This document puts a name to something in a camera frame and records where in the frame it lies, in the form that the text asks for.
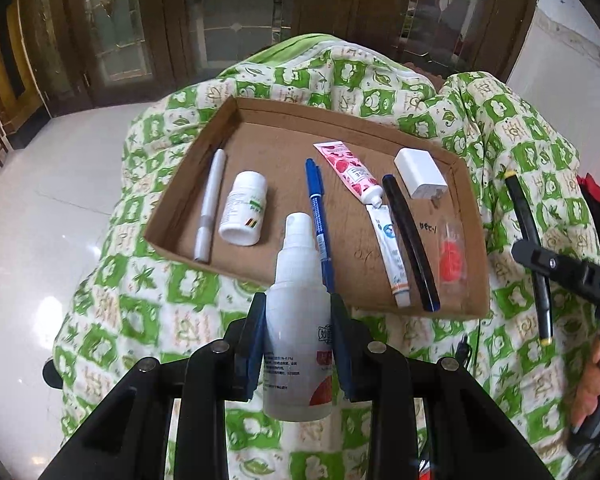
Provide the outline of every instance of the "white marker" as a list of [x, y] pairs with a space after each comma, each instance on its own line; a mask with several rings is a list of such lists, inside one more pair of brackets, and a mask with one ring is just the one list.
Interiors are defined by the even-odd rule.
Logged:
[[196, 247], [193, 251], [193, 259], [197, 262], [208, 262], [211, 250], [211, 236], [214, 232], [216, 222], [216, 210], [218, 209], [218, 197], [220, 195], [220, 184], [226, 163], [226, 153], [222, 149], [216, 150], [214, 160], [211, 163], [209, 179], [206, 181], [205, 195], [202, 199], [200, 210], [200, 225], [196, 234]]

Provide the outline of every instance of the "hand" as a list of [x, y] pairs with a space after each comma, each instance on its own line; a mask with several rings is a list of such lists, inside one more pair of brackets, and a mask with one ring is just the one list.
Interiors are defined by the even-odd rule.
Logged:
[[600, 339], [596, 338], [591, 349], [591, 358], [580, 378], [576, 398], [571, 406], [571, 424], [577, 428], [586, 418], [596, 411], [598, 396], [600, 395]]

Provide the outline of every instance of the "green and white blanket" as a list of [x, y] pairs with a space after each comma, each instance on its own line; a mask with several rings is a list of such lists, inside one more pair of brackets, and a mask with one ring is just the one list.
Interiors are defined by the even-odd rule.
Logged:
[[[538, 344], [530, 277], [510, 253], [520, 229], [503, 177], [507, 170], [518, 172], [545, 247], [600, 263], [596, 232], [576, 182], [576, 149], [532, 105], [487, 73], [451, 76], [436, 95], [424, 76], [366, 48], [315, 34], [292, 38], [217, 79], [171, 94], [132, 123], [123, 153], [122, 197], [100, 263], [80, 284], [54, 347], [64, 379], [64, 434], [76, 430], [139, 358], [179, 359], [222, 337], [229, 322], [245, 315], [258, 290], [164, 260], [142, 238], [186, 150], [196, 149], [200, 129], [232, 95], [352, 114], [430, 139], [464, 158], [490, 261], [489, 319], [355, 315], [376, 339], [433, 362], [453, 353], [468, 334], [475, 355], [470, 371], [554, 476], [563, 478], [572, 466], [564, 445], [568, 402], [596, 325], [589, 304], [554, 286], [555, 342], [548, 348]], [[363, 208], [360, 214], [366, 214]], [[261, 388], [248, 404], [228, 402], [231, 478], [363, 478], [370, 407], [347, 402], [342, 392], [334, 402], [331, 416], [303, 424], [266, 417]], [[168, 473], [178, 408], [176, 403]], [[418, 420], [422, 436], [422, 406]]]

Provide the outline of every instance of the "cardboard box lid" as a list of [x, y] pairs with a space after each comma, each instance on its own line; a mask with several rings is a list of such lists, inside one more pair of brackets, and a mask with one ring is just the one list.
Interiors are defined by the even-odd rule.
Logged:
[[[365, 206], [313, 146], [333, 139], [342, 140], [376, 179], [381, 180], [387, 173], [397, 175], [420, 227], [436, 283], [440, 250], [437, 225], [443, 216], [461, 222], [468, 276], [464, 298], [445, 295], [438, 287], [442, 307], [438, 313], [430, 314], [422, 309], [412, 282], [413, 306], [402, 309], [396, 306]], [[404, 189], [394, 157], [405, 146], [429, 151], [445, 177], [449, 192], [437, 207], [430, 200], [411, 200]], [[202, 195], [211, 159], [220, 147], [227, 152], [227, 164], [211, 256], [208, 264], [199, 264], [192, 260], [192, 252]], [[304, 174], [304, 162], [309, 157], [322, 171], [336, 289], [348, 306], [448, 319], [472, 319], [488, 314], [488, 263], [482, 222], [464, 161], [432, 142], [321, 108], [251, 98], [228, 99], [183, 158], [152, 213], [144, 238], [158, 254], [171, 260], [269, 286], [275, 277], [286, 216], [297, 211], [311, 214]], [[245, 170], [263, 174], [269, 190], [260, 241], [251, 247], [237, 247], [219, 237], [218, 225], [234, 178]], [[405, 263], [410, 274], [408, 262]]]

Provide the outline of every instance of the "hand cream tube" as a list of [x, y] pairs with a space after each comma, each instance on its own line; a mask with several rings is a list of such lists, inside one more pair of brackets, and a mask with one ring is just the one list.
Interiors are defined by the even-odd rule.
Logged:
[[374, 208], [366, 206], [366, 210], [371, 216], [371, 223], [374, 225], [374, 232], [380, 246], [382, 261], [386, 276], [389, 278], [391, 292], [394, 295], [395, 303], [399, 308], [411, 305], [411, 295], [407, 272], [404, 269], [404, 263], [400, 257], [398, 249], [398, 240], [395, 239], [394, 225], [391, 222], [389, 206], [381, 205]]
[[314, 146], [360, 202], [373, 207], [382, 205], [382, 186], [343, 142], [332, 140]]

